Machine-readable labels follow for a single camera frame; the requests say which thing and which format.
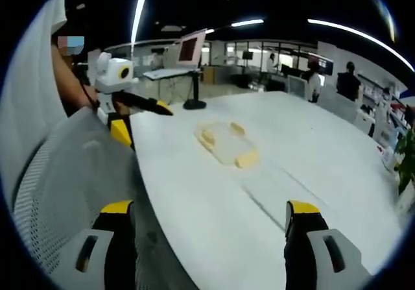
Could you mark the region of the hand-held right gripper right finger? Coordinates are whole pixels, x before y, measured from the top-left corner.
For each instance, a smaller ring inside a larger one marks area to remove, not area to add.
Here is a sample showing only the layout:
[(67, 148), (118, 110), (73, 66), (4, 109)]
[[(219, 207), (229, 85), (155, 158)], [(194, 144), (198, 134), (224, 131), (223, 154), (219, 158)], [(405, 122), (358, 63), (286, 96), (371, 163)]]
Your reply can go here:
[(312, 204), (287, 201), (285, 240), (286, 289), (362, 289), (372, 277), (360, 250)]

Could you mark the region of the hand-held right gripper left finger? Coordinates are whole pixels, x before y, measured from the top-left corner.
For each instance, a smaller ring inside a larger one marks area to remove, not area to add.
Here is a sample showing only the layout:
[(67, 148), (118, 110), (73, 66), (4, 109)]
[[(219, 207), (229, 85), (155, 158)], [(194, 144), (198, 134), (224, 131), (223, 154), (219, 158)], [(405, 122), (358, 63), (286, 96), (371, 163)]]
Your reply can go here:
[(62, 247), (53, 272), (60, 289), (135, 289), (133, 201), (113, 202)]

